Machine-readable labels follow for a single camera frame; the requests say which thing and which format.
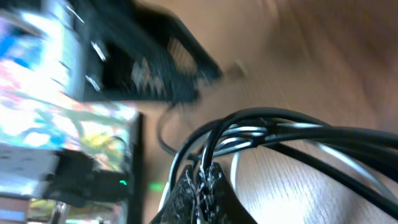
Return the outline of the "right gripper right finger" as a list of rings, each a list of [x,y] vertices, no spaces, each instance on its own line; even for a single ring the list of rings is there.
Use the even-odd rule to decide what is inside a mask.
[[[198,193],[199,206],[207,223],[257,223],[239,201],[217,162],[198,173]]]

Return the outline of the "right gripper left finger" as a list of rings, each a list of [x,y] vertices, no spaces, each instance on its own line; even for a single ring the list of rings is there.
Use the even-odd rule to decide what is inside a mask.
[[[194,224],[197,222],[197,195],[193,166],[186,165],[162,209],[151,224]]]

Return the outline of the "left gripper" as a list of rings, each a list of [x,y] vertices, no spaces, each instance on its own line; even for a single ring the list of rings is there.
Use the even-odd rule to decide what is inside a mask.
[[[71,96],[80,102],[190,103],[218,64],[185,24],[138,1],[72,1],[78,38]]]

